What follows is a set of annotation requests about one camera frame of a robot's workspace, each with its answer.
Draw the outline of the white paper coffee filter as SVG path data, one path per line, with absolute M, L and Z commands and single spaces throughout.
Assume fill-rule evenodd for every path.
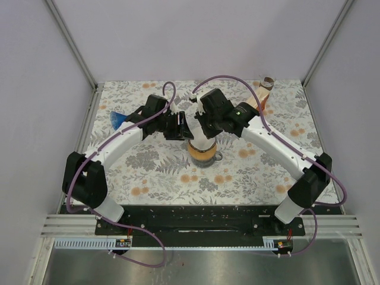
M 192 131 L 193 139 L 189 140 L 189 144 L 197 151 L 208 151 L 216 144 L 215 138 L 207 138 L 200 126 L 195 127 Z

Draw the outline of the clear ribbed glass dripper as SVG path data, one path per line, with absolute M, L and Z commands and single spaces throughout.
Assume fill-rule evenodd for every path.
M 189 140 L 188 145 L 191 149 L 200 153 L 204 153 L 214 148 L 216 146 L 216 141 L 215 140 Z

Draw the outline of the paper coffee filter pack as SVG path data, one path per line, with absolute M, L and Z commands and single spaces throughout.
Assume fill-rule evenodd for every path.
M 265 110 L 265 104 L 270 96 L 270 91 L 264 88 L 263 86 L 259 86 L 257 89 L 254 90 L 256 97 L 260 103 L 260 106 L 258 105 L 256 99 L 254 96 L 251 96 L 246 100 L 247 104 L 254 107 L 256 110 Z

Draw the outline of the glass coffee server carafe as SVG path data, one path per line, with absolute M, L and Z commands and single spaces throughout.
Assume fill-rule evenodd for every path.
M 192 162 L 194 165 L 200 167 L 200 168 L 207 168 L 213 165 L 215 162 L 219 162 L 223 159 L 223 155 L 221 152 L 217 151 L 215 155 L 212 156 L 212 158 L 208 160 L 197 160 L 195 158 L 192 158 Z

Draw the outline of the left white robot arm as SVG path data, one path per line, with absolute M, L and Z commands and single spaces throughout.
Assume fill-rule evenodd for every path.
M 108 194 L 106 172 L 130 148 L 149 135 L 160 132 L 166 140 L 190 140 L 194 136 L 185 112 L 172 111 L 164 97 L 150 95 L 145 105 L 129 115 L 111 113 L 115 132 L 94 149 L 80 154 L 72 152 L 67 160 L 62 184 L 63 193 L 107 218 L 108 228 L 121 235 L 128 230 L 124 209 Z

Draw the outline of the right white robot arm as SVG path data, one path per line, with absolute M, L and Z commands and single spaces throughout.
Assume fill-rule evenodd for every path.
M 234 106 L 218 88 L 205 94 L 193 94 L 191 102 L 198 105 L 195 119 L 207 138 L 214 138 L 221 132 L 243 138 L 274 158 L 295 179 L 295 184 L 276 208 L 275 217 L 270 220 L 275 234 L 285 234 L 291 229 L 291 221 L 311 207 L 330 183 L 323 168 L 331 170 L 331 157 L 326 153 L 317 156 L 304 151 L 275 129 L 267 130 L 258 109 L 248 102 Z

